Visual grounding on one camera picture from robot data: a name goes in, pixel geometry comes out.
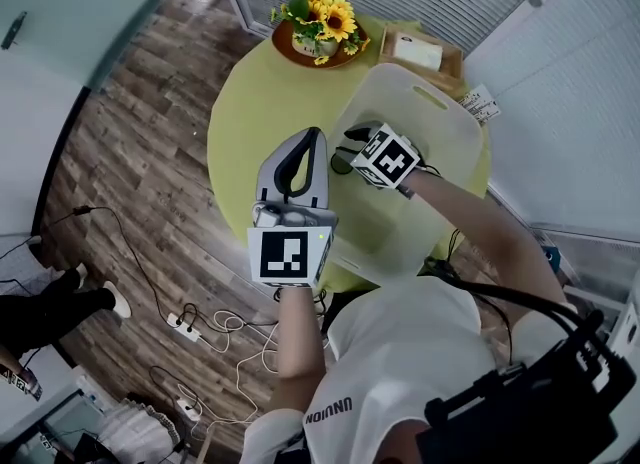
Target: yellow tablecloth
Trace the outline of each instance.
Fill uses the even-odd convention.
[[[305,68],[280,55],[267,39],[236,64],[220,92],[211,110],[207,138],[209,177],[220,211],[245,244],[262,162],[304,128],[317,126],[329,135],[367,71],[376,65],[384,23],[366,16],[358,21],[372,42],[351,63],[336,69]],[[468,185],[479,196],[486,192],[491,167],[486,127],[483,135],[482,153]],[[432,255],[446,257],[452,230]],[[332,263],[321,279],[321,285],[331,291],[366,284]]]

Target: person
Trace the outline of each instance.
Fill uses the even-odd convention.
[[[25,352],[58,341],[101,309],[121,318],[131,316],[127,299],[111,281],[96,290],[74,293],[86,277],[87,268],[81,263],[49,283],[39,295],[0,295],[0,366],[30,384],[35,377],[19,361]]]
[[[486,255],[502,286],[566,304],[540,246],[495,203],[419,170],[402,184]],[[566,336],[538,312],[514,307],[509,319],[514,362],[530,365]],[[472,296],[434,276],[346,303],[328,328],[328,371],[309,289],[282,289],[279,322],[278,382],[246,430],[243,464],[421,463],[415,436],[429,429],[426,403],[497,368]]]

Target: black pants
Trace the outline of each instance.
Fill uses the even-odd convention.
[[[19,357],[54,343],[96,311],[115,306],[109,290],[74,293],[79,286],[80,274],[71,269],[40,295],[0,295],[0,344]]]

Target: white cable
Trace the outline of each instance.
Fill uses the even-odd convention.
[[[222,321],[222,323],[218,320],[218,316],[220,314],[228,315],[227,318],[225,318],[224,321]],[[236,326],[231,325],[230,326],[231,322],[237,322],[238,325],[236,325]],[[257,404],[253,401],[253,399],[249,395],[247,395],[244,391],[242,391],[242,389],[240,389],[240,365],[241,364],[246,363],[247,361],[251,361],[252,359],[254,359],[254,358],[258,357],[258,356],[261,356],[262,365],[265,367],[265,369],[270,373],[278,373],[276,370],[272,370],[271,368],[269,368],[269,366],[267,365],[267,363],[265,361],[265,354],[267,354],[268,352],[272,352],[272,353],[276,352],[276,350],[268,349],[267,347],[269,346],[269,343],[272,343],[276,347],[278,346],[278,344],[275,341],[273,341],[273,335],[275,334],[276,329],[278,328],[279,324],[275,324],[273,326],[273,329],[271,329],[271,332],[267,336],[262,331],[256,329],[252,325],[247,324],[242,318],[240,318],[235,313],[233,313],[231,311],[227,311],[226,309],[220,309],[220,310],[216,311],[213,314],[213,323],[218,328],[220,328],[221,330],[225,331],[225,336],[227,337],[227,341],[226,341],[224,347],[222,349],[216,348],[215,346],[213,346],[211,343],[209,343],[204,338],[199,338],[198,341],[202,341],[211,350],[217,352],[218,354],[224,354],[225,352],[227,352],[227,350],[229,350],[229,346],[231,345],[231,334],[236,332],[236,331],[240,331],[240,330],[244,329],[245,327],[248,327],[252,331],[254,331],[257,334],[259,334],[260,336],[262,336],[263,338],[266,338],[266,341],[264,342],[264,345],[262,346],[262,349],[260,350],[260,352],[257,352],[256,354],[252,355],[251,357],[247,357],[246,359],[242,359],[241,361],[238,361],[238,364],[236,365],[236,390],[243,397],[245,397],[247,399],[247,401],[253,407],[253,411],[251,411],[251,413],[244,420],[235,420],[235,419],[231,419],[231,418],[223,418],[221,416],[218,416],[215,412],[213,412],[213,410],[207,404],[205,404],[198,397],[198,395],[195,394],[195,392],[191,391],[184,384],[178,383],[178,389],[180,391],[180,394],[182,394],[183,396],[185,396],[189,400],[193,401],[194,402],[194,407],[197,405],[200,408],[200,417],[202,417],[204,409],[206,409],[214,417],[214,421],[212,421],[209,424],[209,426],[207,427],[206,433],[208,433],[209,430],[211,429],[211,427],[213,427],[213,425],[215,425],[215,424],[225,424],[225,425],[248,424],[248,423],[250,423],[249,420],[258,412]],[[329,345],[329,342],[327,342],[323,346],[323,348],[326,349],[328,345]],[[191,437],[194,440],[196,440],[196,441],[204,441],[204,439],[200,439],[199,437],[196,437],[194,435],[194,430],[196,429],[196,427],[198,427],[199,424],[200,424],[200,420],[198,420],[193,425],[193,427],[191,427],[190,434],[191,434]]]

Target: shoe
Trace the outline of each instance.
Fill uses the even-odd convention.
[[[120,293],[120,291],[116,288],[116,285],[111,281],[105,281],[103,288],[109,290],[116,299],[116,305],[113,306],[113,312],[120,316],[120,318],[129,318],[131,316],[131,306],[127,302],[127,299],[124,298],[124,295]]]
[[[80,274],[80,284],[77,288],[79,290],[84,285],[84,280],[89,275],[89,272],[87,271],[87,267],[84,266],[84,263],[80,263],[80,265],[76,267],[76,271]]]

